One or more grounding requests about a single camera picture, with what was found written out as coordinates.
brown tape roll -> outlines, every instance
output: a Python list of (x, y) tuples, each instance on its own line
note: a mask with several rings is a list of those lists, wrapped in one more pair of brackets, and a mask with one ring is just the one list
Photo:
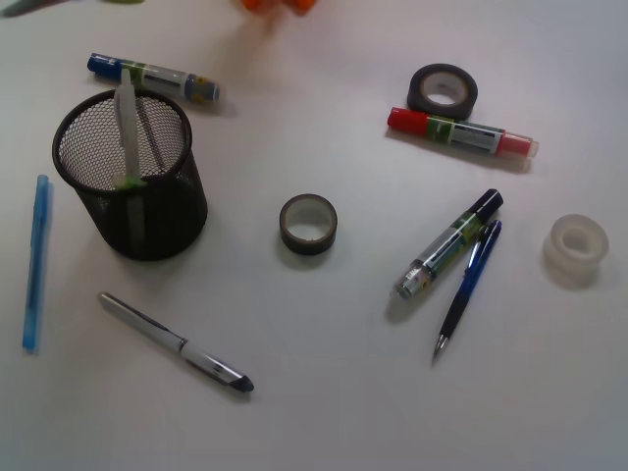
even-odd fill
[(299, 255), (318, 255), (336, 240), (338, 215), (327, 199), (318, 194), (299, 194), (282, 208), (279, 228), (282, 241)]

blue marker cap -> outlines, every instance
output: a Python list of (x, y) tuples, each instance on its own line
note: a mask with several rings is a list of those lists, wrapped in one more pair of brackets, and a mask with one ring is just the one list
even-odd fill
[(99, 77), (109, 80), (120, 81), (122, 76), (122, 61), (102, 54), (92, 54), (87, 62), (87, 68)]

pen holder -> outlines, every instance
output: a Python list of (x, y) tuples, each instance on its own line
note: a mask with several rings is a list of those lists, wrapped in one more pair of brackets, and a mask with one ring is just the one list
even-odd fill
[(207, 219), (207, 201), (183, 110), (149, 90), (135, 91), (141, 185), (116, 189), (126, 171), (114, 91), (77, 106), (55, 134), (52, 158), (112, 248), (137, 260), (161, 260), (187, 248)]

marker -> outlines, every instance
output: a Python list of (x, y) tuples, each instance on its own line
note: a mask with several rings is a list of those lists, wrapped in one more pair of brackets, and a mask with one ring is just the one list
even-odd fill
[(129, 305), (124, 304), (120, 299), (108, 292), (98, 294), (98, 299), (105, 309), (116, 314), (118, 318), (146, 336), (158, 341), (172, 352), (177, 353), (187, 363), (221, 385), (229, 386), (241, 393), (253, 391), (253, 383), (247, 376), (242, 375), (224, 361), (198, 348), (188, 339), (179, 337), (146, 314), (142, 314)]
[(496, 189), (489, 189), (473, 206), (460, 215), (439, 237), (410, 264), (394, 284), (394, 291), (410, 299), (429, 287), (443, 269), (478, 236), (503, 199)]
[(92, 54), (87, 62), (87, 68), (100, 77), (114, 81), (121, 81), (122, 69), (128, 69), (133, 85), (178, 96), (192, 103), (216, 103), (220, 99), (221, 88), (219, 84), (209, 78), (195, 74), (103, 56), (102, 54)]
[(28, 269), (28, 289), (26, 293), (26, 313), (22, 347), (34, 353), (37, 347), (37, 318), (41, 309), (43, 291), (43, 268), (45, 254), (46, 225), (48, 224), (48, 177), (37, 177), (35, 204), (32, 210), (30, 230), (30, 267)]
[(539, 150), (539, 142), (525, 135), (401, 108), (392, 108), (389, 126), (397, 131), (421, 135), (433, 142), (502, 158), (532, 158)]

silver pen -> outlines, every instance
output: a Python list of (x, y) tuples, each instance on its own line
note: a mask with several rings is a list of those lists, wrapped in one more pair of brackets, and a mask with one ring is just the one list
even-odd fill
[(115, 314), (119, 319), (135, 327), (153, 340), (160, 342), (169, 350), (177, 353), (187, 363), (218, 383), (229, 386), (241, 393), (253, 391), (253, 383), (246, 375), (242, 375), (238, 370), (235, 370), (225, 362), (198, 348), (188, 339), (179, 337), (157, 321), (124, 304), (120, 299), (108, 292), (99, 293), (98, 299), (109, 312)]

